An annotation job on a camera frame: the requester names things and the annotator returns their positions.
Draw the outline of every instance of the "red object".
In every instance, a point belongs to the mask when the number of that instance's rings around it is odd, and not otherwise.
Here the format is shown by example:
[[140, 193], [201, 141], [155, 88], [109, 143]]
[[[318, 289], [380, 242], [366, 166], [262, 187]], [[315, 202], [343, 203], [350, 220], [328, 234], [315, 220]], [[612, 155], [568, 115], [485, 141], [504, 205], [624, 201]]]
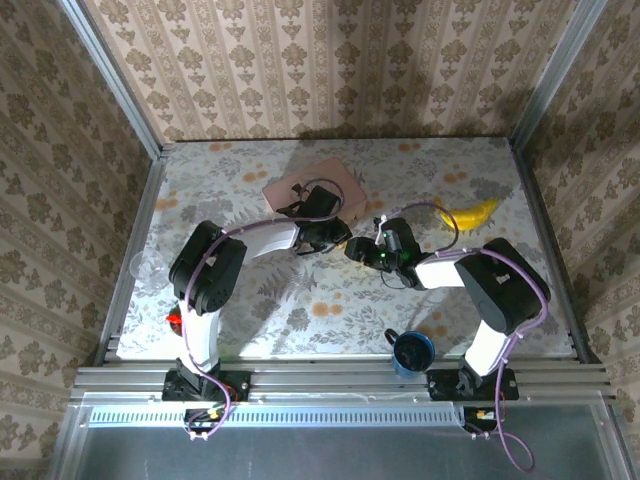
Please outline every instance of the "red object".
[[173, 333], [182, 336], [182, 315], [179, 313], [170, 313], [167, 315], [167, 320]]

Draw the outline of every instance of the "yellow banana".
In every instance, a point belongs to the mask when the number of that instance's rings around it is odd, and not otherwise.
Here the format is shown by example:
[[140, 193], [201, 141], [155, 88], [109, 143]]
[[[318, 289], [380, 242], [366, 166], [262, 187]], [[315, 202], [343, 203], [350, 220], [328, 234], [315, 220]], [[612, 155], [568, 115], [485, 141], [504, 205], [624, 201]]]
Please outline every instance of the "yellow banana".
[[[436, 198], [435, 202], [442, 206], [442, 202], [439, 198]], [[498, 199], [490, 198], [473, 208], [468, 208], [466, 210], [449, 210], [449, 212], [451, 212], [451, 215], [453, 215], [453, 218], [456, 220], [458, 230], [464, 231], [479, 227], [485, 223], [496, 208], [498, 208]], [[444, 212], [439, 213], [442, 220], [444, 220], [444, 223], [453, 228], [453, 222], [451, 222], [449, 216]]]

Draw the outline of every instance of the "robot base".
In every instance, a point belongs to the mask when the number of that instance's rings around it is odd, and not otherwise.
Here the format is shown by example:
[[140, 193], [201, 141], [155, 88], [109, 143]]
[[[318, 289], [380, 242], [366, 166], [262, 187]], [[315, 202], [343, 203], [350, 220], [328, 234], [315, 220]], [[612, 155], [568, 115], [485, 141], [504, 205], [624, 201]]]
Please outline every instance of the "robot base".
[[[251, 372], [242, 370], [221, 371], [220, 364], [216, 365], [209, 375], [217, 378], [231, 387], [231, 400], [244, 402], [249, 398], [251, 388]], [[206, 378], [194, 374], [176, 361], [176, 368], [169, 370], [162, 388], [163, 402], [224, 402], [224, 394], [217, 385]]]
[[[427, 370], [429, 396], [434, 402], [490, 401], [495, 397], [497, 372], [484, 377], [482, 384], [474, 388], [460, 388], [460, 370], [451, 368]], [[505, 369], [500, 389], [504, 400], [518, 400], [518, 384], [513, 370]]]

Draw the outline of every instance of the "blue mug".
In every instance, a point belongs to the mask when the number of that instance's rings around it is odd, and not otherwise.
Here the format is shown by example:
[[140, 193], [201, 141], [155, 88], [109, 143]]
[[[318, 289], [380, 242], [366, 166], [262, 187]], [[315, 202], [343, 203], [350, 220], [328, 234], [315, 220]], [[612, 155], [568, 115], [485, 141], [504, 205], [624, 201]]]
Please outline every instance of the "blue mug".
[[436, 357], [433, 342], [420, 332], [398, 335], [387, 328], [384, 338], [393, 346], [393, 368], [402, 377], [416, 377], [431, 366]]

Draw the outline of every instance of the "floral wallpaper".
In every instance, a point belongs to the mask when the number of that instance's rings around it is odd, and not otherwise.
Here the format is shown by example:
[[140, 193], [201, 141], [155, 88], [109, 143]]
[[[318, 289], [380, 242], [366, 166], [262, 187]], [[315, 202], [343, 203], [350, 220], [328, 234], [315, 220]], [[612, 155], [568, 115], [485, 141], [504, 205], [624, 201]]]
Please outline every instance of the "floral wallpaper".
[[528, 147], [591, 348], [640, 452], [640, 2], [611, 1]]
[[0, 2], [0, 477], [46, 468], [149, 159], [56, 2]]
[[511, 134], [576, 0], [86, 0], [166, 142]]

